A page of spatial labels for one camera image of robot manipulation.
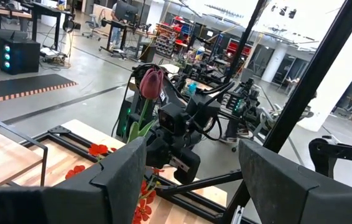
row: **black box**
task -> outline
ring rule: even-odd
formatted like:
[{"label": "black box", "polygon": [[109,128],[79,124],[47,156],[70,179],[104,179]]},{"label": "black box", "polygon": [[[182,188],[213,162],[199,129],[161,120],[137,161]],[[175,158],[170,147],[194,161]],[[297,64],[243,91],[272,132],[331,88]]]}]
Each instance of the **black box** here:
[{"label": "black box", "polygon": [[10,75],[39,72],[40,43],[0,38],[0,69]]},{"label": "black box", "polygon": [[140,60],[144,63],[152,62],[155,55],[156,46],[150,46],[149,44],[144,44],[142,49],[142,55]]}]

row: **gray floor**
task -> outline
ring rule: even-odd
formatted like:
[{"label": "gray floor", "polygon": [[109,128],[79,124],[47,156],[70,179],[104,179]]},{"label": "gray floor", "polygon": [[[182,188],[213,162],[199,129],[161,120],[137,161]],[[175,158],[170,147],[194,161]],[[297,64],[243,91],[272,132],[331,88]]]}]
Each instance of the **gray floor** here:
[{"label": "gray floor", "polygon": [[[78,15],[77,19],[82,24],[85,20],[89,20],[84,15]],[[7,29],[18,29],[15,25],[4,25]],[[85,25],[83,24],[82,26],[82,31],[86,31]],[[40,33],[37,36],[37,40],[41,43],[44,42],[46,45],[51,45],[54,31],[52,30],[52,33],[46,37],[46,33],[49,30],[50,27],[39,26]],[[11,123],[12,126],[23,133],[34,136],[71,119],[79,119],[104,133],[111,134],[111,129],[121,106],[121,98],[125,90],[124,84],[129,78],[132,66],[137,65],[137,63],[130,60],[123,61],[112,58],[105,51],[99,52],[99,46],[105,44],[106,38],[98,42],[82,37],[80,33],[75,32],[74,36],[66,35],[62,44],[63,52],[67,53],[71,49],[70,63],[72,66],[69,69],[58,72],[40,69],[38,74],[29,73],[16,76],[0,72],[0,80],[57,73],[78,83],[77,86],[61,90],[0,102],[0,120],[9,120],[82,96],[89,96],[99,91],[114,88],[102,95]],[[160,59],[160,57],[156,57],[154,62],[158,62]],[[259,80],[256,83],[262,86],[273,103],[284,105],[287,100],[286,95],[281,91],[276,91],[276,86],[260,82]],[[263,94],[261,94],[260,101],[262,106],[270,108],[270,104],[263,97]],[[302,163],[302,165],[313,169],[313,164],[308,154],[308,144],[311,140],[332,133],[345,143],[352,144],[351,121],[330,116],[326,120],[324,127],[319,132],[313,133],[296,126],[290,138],[296,147],[297,153],[293,150],[291,143],[287,142],[284,144],[280,154],[291,161]],[[218,130],[214,130],[211,133],[214,136],[217,134]],[[194,148],[194,151],[201,157],[201,166],[197,177],[202,179],[239,169],[237,154],[231,152],[230,149],[231,146],[209,140],[198,144]],[[352,186],[352,162],[338,161],[335,168],[335,179]],[[227,191],[228,201],[230,201],[238,185],[239,182],[232,182],[219,185],[219,187]],[[246,215],[258,221],[252,203],[247,206]]]}]

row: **pink tulip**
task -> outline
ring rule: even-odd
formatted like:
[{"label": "pink tulip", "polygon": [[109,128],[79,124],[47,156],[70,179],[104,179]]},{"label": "pink tulip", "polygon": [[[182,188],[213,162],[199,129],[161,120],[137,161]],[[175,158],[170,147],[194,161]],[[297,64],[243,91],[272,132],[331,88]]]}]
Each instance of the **pink tulip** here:
[{"label": "pink tulip", "polygon": [[155,71],[153,68],[148,69],[140,82],[141,95],[148,100],[156,100],[161,93],[163,79],[163,71]]}]

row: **tulip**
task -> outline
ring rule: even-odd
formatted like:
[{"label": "tulip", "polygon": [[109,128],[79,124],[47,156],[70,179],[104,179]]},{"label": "tulip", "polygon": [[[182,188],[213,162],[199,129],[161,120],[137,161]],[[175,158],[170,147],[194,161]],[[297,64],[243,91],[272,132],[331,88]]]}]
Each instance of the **tulip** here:
[{"label": "tulip", "polygon": [[147,107],[152,100],[156,100],[162,90],[162,80],[164,79],[164,72],[162,70],[156,71],[151,68],[146,71],[143,79],[140,82],[140,93],[146,99],[144,102],[143,110],[141,111],[139,122],[133,122],[129,130],[129,138],[127,142],[131,142],[133,139],[139,136],[145,136],[150,130],[154,121],[141,127],[141,124],[146,114]]},{"label": "tulip", "polygon": [[163,71],[157,72],[153,68],[148,69],[140,82],[141,95],[148,100],[156,100],[161,93],[163,79]]}]

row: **green leaf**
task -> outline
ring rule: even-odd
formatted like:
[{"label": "green leaf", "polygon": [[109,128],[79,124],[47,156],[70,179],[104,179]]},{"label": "green leaf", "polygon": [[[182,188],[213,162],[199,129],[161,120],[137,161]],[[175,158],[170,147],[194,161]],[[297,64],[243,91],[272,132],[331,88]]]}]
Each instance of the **green leaf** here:
[{"label": "green leaf", "polygon": [[135,121],[132,123],[131,129],[129,130],[129,137],[127,139],[127,143],[133,141],[137,137],[139,137],[139,123]]},{"label": "green leaf", "polygon": [[150,121],[150,123],[146,124],[143,129],[139,131],[139,136],[146,136],[146,134],[149,132],[151,126],[154,124],[154,121]]}]

